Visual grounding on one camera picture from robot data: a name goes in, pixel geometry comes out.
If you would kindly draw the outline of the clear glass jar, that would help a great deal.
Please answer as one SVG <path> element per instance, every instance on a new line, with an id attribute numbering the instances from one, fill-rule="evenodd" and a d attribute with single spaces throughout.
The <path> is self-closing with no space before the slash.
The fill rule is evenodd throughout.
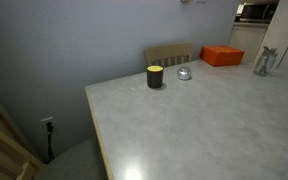
<path id="1" fill-rule="evenodd" d="M 264 51 L 259 57 L 253 73 L 258 76 L 267 76 L 277 58 L 277 49 L 264 46 Z"/>

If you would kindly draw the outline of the wooden chair behind table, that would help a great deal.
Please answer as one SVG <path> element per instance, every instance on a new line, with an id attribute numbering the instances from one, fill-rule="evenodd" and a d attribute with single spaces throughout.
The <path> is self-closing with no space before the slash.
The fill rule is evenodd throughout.
<path id="1" fill-rule="evenodd" d="M 191 43 L 175 43 L 148 47 L 144 50 L 144 59 L 147 66 L 160 65 L 174 66 L 192 60 L 193 45 Z"/>

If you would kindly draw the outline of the white kitchen cabinet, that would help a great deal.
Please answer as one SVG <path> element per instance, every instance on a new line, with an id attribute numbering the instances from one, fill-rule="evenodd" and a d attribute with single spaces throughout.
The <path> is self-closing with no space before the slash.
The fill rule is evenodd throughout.
<path id="1" fill-rule="evenodd" d="M 244 52 L 242 62 L 253 63 L 268 26 L 259 23 L 235 23 L 229 45 Z"/>

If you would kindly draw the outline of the orange cardboard box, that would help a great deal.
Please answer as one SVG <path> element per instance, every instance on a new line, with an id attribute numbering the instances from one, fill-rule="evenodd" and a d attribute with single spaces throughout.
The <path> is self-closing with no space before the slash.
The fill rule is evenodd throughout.
<path id="1" fill-rule="evenodd" d="M 203 46 L 200 58 L 213 67 L 239 65 L 243 58 L 242 50 L 230 46 Z"/>

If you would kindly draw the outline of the shiny silver metal lid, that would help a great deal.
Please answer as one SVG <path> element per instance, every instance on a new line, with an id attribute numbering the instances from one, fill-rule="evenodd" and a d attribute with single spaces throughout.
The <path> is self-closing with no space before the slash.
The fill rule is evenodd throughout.
<path id="1" fill-rule="evenodd" d="M 190 80 L 191 69 L 187 66 L 181 66 L 177 71 L 177 78 L 180 80 Z"/>

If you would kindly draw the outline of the black candle jar yellow wax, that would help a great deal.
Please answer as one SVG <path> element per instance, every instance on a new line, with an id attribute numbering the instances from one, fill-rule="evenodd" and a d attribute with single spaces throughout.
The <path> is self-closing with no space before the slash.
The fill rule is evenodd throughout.
<path id="1" fill-rule="evenodd" d="M 164 68 L 158 65 L 147 67 L 147 85 L 150 88 L 160 88 L 162 86 L 163 70 Z"/>

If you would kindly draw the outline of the wooden chair at left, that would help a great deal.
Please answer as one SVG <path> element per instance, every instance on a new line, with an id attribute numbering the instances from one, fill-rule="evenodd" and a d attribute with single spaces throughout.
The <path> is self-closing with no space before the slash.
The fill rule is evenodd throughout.
<path id="1" fill-rule="evenodd" d="M 86 140 L 43 162 L 0 104 L 0 180 L 109 180 L 99 143 Z"/>

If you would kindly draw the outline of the black microwave oven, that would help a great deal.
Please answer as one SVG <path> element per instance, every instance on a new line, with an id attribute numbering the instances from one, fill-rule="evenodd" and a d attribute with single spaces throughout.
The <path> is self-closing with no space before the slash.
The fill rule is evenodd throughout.
<path id="1" fill-rule="evenodd" d="M 236 22 L 270 23 L 277 9 L 277 3 L 244 3 L 236 15 Z"/>

